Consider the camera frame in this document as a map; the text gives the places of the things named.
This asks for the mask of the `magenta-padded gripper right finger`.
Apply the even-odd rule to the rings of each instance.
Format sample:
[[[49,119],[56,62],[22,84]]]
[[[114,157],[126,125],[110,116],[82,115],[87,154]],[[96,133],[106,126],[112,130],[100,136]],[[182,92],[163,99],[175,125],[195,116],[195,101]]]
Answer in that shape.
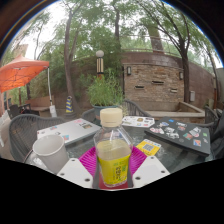
[[[156,156],[146,156],[136,147],[129,159],[129,170],[134,188],[143,187],[170,174]]]

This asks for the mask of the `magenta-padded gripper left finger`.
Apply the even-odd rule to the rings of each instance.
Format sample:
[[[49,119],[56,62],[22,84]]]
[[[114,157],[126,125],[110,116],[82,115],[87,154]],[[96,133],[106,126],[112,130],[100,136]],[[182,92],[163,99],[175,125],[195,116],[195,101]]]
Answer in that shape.
[[[92,147],[79,158],[70,158],[58,176],[78,186],[92,188],[96,169],[96,150]]]

